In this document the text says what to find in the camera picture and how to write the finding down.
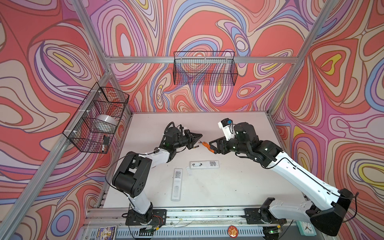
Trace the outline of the orange black screwdriver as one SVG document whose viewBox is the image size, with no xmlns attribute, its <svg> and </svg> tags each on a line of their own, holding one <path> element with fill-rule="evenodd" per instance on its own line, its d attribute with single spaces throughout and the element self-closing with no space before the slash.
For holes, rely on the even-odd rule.
<svg viewBox="0 0 384 240">
<path fill-rule="evenodd" d="M 202 144 L 205 148 L 207 148 L 208 151 L 210 151 L 211 153 L 216 154 L 215 150 L 213 150 L 213 149 L 211 148 L 211 146 L 210 146 L 207 142 L 199 141 L 199 143 Z"/>
</svg>

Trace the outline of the white remote control with batteries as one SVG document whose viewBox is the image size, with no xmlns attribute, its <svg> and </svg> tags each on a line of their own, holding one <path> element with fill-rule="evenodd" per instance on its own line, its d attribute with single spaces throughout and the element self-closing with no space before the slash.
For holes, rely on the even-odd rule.
<svg viewBox="0 0 384 240">
<path fill-rule="evenodd" d="M 190 162 L 191 170 L 198 169 L 218 169 L 220 167 L 219 161 L 193 161 Z"/>
</svg>

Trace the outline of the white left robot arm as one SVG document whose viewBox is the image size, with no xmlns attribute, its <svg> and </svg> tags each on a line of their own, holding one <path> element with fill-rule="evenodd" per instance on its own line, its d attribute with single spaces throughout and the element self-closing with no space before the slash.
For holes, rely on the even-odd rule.
<svg viewBox="0 0 384 240">
<path fill-rule="evenodd" d="M 128 195 L 131 206 L 137 214 L 151 213 L 153 204 L 144 192 L 150 169 L 172 161 L 179 148 L 193 149 L 202 137 L 202 134 L 193 133 L 181 125 L 176 127 L 174 122 L 170 122 L 159 146 L 151 153 L 128 152 L 124 156 L 114 173 L 112 186 Z"/>
</svg>

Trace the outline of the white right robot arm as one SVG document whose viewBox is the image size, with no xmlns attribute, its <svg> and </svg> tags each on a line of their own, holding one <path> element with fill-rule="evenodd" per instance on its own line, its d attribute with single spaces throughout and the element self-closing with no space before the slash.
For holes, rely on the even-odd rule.
<svg viewBox="0 0 384 240">
<path fill-rule="evenodd" d="M 320 180 L 274 142 L 260 140 L 254 126 L 247 122 L 234 124 L 226 118 L 218 126 L 224 136 L 209 143 L 213 153 L 226 155 L 233 152 L 239 158 L 250 159 L 263 169 L 279 174 L 307 197 L 307 201 L 301 203 L 267 198 L 258 210 L 261 222 L 291 219 L 310 223 L 328 236 L 338 235 L 355 194 Z"/>
</svg>

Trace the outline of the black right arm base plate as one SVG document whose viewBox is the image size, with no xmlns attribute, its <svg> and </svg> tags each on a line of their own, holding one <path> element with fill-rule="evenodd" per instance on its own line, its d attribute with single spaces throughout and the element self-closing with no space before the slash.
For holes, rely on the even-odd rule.
<svg viewBox="0 0 384 240">
<path fill-rule="evenodd" d="M 247 221 L 247 224 L 267 224 L 278 225 L 286 224 L 286 219 L 275 218 L 268 209 L 265 208 L 246 208 L 244 215 L 241 216 Z"/>
</svg>

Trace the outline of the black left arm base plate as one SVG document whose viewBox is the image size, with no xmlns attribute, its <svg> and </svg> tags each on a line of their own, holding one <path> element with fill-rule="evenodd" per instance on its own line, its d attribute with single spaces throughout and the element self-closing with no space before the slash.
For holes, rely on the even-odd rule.
<svg viewBox="0 0 384 240">
<path fill-rule="evenodd" d="M 166 209 L 149 209 L 144 215 L 137 213 L 134 210 L 129 210 L 122 214 L 126 219 L 126 226 L 162 226 L 166 224 L 167 210 Z"/>
</svg>

